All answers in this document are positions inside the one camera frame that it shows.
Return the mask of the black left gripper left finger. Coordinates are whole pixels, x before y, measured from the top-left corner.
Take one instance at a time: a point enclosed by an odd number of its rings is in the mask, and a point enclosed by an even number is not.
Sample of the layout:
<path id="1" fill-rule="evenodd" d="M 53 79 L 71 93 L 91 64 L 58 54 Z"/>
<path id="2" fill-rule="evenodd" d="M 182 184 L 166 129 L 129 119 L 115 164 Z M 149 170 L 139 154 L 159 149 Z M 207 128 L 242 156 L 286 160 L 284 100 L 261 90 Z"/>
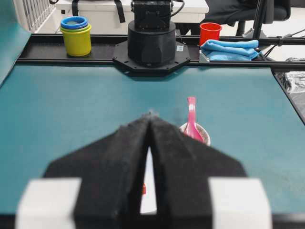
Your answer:
<path id="1" fill-rule="evenodd" d="M 50 162 L 27 184 L 18 204 L 18 229 L 117 229 L 140 210 L 150 118 Z"/>

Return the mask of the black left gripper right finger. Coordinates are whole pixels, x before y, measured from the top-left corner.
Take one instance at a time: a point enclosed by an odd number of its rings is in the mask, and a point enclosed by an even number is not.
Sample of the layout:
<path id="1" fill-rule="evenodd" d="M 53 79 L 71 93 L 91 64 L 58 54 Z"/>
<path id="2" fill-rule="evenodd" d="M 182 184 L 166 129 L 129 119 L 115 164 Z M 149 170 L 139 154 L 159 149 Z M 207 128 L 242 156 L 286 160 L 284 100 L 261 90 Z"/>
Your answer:
<path id="1" fill-rule="evenodd" d="M 242 164 L 152 117 L 149 124 L 158 215 L 173 229 L 270 229 L 262 182 Z"/>

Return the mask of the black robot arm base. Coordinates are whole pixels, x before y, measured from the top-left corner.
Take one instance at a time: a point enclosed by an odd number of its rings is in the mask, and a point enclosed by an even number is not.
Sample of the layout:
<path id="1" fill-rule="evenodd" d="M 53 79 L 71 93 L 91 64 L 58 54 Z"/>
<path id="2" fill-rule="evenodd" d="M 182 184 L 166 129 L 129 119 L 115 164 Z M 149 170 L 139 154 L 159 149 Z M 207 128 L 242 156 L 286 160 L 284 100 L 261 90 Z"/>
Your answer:
<path id="1" fill-rule="evenodd" d="M 167 73 L 190 61 L 188 47 L 176 40 L 171 0 L 133 0 L 134 19 L 127 41 L 114 48 L 113 61 L 134 72 Z"/>

